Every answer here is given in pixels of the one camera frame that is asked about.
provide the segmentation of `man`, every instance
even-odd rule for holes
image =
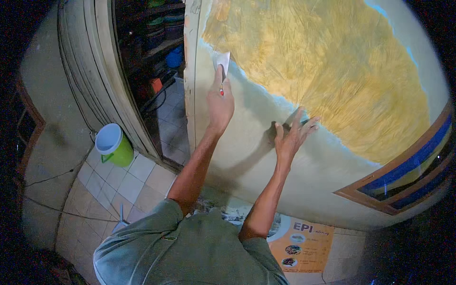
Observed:
[[[201,142],[172,185],[168,197],[145,218],[108,237],[93,256],[101,284],[288,284],[271,254],[271,228],[293,157],[306,137],[318,129],[318,117],[300,124],[302,109],[284,137],[275,124],[277,164],[241,231],[223,221],[219,211],[185,216],[200,194],[218,140],[234,113],[230,82],[218,67],[207,95],[210,124]]]

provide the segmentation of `green bucket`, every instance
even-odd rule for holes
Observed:
[[[101,162],[112,162],[119,167],[133,161],[133,148],[118,124],[107,124],[98,132],[95,148],[101,154]]]

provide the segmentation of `white bucket rim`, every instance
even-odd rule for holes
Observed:
[[[103,129],[107,128],[108,126],[112,126],[112,125],[117,126],[117,128],[119,129],[120,138],[117,139],[117,142],[110,149],[108,149],[108,150],[100,150],[98,148],[98,144],[97,144],[98,137],[99,137],[100,133],[102,133]],[[107,124],[107,125],[105,125],[104,127],[101,128],[101,130],[98,132],[97,136],[95,137],[95,149],[102,155],[108,155],[110,153],[113,153],[119,147],[120,143],[122,142],[123,136],[124,136],[124,133],[122,131],[122,128],[118,124],[116,124],[116,123]]]

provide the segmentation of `gray t-shirt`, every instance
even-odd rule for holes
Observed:
[[[183,219],[171,199],[108,237],[93,265],[103,285],[289,284],[264,238],[241,243],[219,211]]]

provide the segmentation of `orange poster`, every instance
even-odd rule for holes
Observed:
[[[331,250],[334,227],[282,216],[280,228],[268,238],[268,243],[282,270],[323,272]]]

